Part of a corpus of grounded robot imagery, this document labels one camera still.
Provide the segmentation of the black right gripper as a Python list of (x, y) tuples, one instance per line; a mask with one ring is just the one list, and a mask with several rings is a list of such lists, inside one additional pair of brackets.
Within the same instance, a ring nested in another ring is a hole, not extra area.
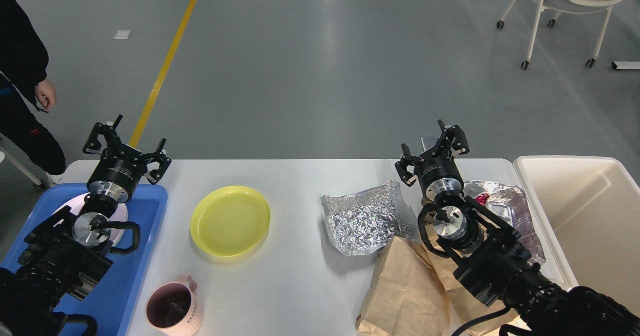
[[(418, 180), (423, 195), (428, 200), (434, 200), (445, 191), (462, 193), (464, 181), (454, 157), (470, 152), (466, 133), (459, 125), (449, 125), (438, 120), (438, 126), (441, 130), (439, 138), (434, 146), (425, 151), (430, 159), (419, 163), (419, 157), (411, 154), (407, 144), (402, 144), (402, 156), (394, 164), (402, 183), (413, 186)], [(416, 166), (416, 175), (409, 171), (410, 166)]]

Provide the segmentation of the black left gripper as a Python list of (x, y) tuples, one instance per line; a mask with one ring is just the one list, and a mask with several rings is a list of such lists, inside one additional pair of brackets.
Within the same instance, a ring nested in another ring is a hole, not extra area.
[(157, 184), (165, 175), (172, 159), (165, 151), (166, 138), (162, 138), (155, 151), (141, 153), (135, 163), (124, 157), (124, 145), (116, 132), (123, 115), (108, 124), (96, 122), (82, 148), (84, 154), (97, 154), (101, 158), (87, 181), (91, 194), (102, 194), (117, 203), (126, 203), (134, 195), (141, 178), (149, 184)]

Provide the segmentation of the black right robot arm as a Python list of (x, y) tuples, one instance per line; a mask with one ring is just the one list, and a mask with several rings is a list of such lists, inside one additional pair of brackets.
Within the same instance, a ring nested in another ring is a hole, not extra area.
[(496, 300), (503, 309), (474, 318), (455, 331), (514, 309), (527, 328), (503, 324), (500, 335), (638, 335), (637, 315), (613, 298), (586, 286), (562, 289), (530, 263), (521, 234), (505, 220), (464, 193), (455, 156), (467, 154), (466, 134), (458, 125), (438, 121), (434, 146), (413, 155), (402, 144), (395, 163), (404, 184), (419, 183), (426, 203), (417, 217), (420, 239), (432, 254), (454, 261), (454, 277), (485, 306)]

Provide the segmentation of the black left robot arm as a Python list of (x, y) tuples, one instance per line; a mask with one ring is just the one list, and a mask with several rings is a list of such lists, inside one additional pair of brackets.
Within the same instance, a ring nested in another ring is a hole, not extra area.
[(100, 160), (80, 210), (64, 206), (34, 227), (24, 238), (27, 248), (18, 257), (18, 270), (2, 268), (2, 335), (58, 335), (67, 323), (84, 324), (84, 335), (98, 332), (94, 317), (55, 307), (66, 294), (87, 297), (113, 264), (108, 254), (138, 249), (140, 225), (113, 216), (131, 200), (142, 178), (155, 185), (172, 162), (165, 138), (151, 153), (124, 144), (117, 134), (121, 119), (95, 123), (87, 137), (83, 152), (98, 154)]

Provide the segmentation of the person's hand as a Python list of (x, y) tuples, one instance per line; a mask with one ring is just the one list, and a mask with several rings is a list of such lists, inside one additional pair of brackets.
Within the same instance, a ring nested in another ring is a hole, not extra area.
[(39, 101), (46, 112), (57, 104), (57, 89), (54, 83), (49, 79), (45, 79), (35, 85), (34, 94), (37, 101)]

